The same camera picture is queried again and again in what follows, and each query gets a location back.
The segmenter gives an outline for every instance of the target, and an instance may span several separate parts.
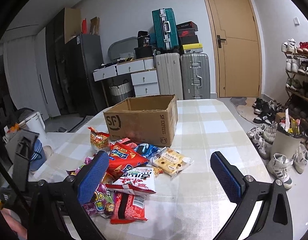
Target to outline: wooden door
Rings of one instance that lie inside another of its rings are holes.
[[[260,46],[250,1],[205,2],[214,40],[219,97],[258,97],[261,81]]]

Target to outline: teal suitcase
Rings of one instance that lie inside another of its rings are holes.
[[[157,47],[178,52],[179,43],[174,12],[172,8],[152,11]]]

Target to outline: door frame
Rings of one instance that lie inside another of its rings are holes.
[[[208,0],[204,0],[206,5],[206,10],[208,14],[208,19],[211,26],[211,33],[212,33],[212,41],[213,41],[213,49],[214,49],[214,60],[215,60],[215,85],[216,85],[216,93],[217,97],[225,97],[225,91],[220,91],[220,66],[219,66],[219,58],[218,58],[218,49],[217,49],[217,40],[216,40],[216,33],[215,33],[215,26],[213,21],[213,15],[210,7],[210,3]],[[260,39],[260,32],[259,32],[259,25],[258,20],[256,18],[254,8],[252,5],[251,0],[248,0],[252,9],[253,17],[255,20],[255,26],[256,26],[256,32],[258,36],[258,44],[259,44],[259,55],[260,55],[260,66],[259,66],[259,75],[260,75],[260,89],[259,89],[259,97],[261,96],[261,90],[262,90],[262,49],[261,49],[261,39]]]

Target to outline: suitcase handle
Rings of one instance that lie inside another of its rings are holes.
[[[201,88],[203,86],[203,78],[198,76],[198,75],[196,75],[196,76],[199,78],[199,86],[198,86],[198,88]]]
[[[164,32],[165,33],[170,33],[171,32],[171,25],[169,21],[163,22],[164,25]]]

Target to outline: blue bucket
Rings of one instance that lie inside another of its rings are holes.
[[[30,159],[29,169],[31,171],[37,171],[45,161],[46,155],[43,149],[43,144],[37,139],[34,145],[34,153]]]

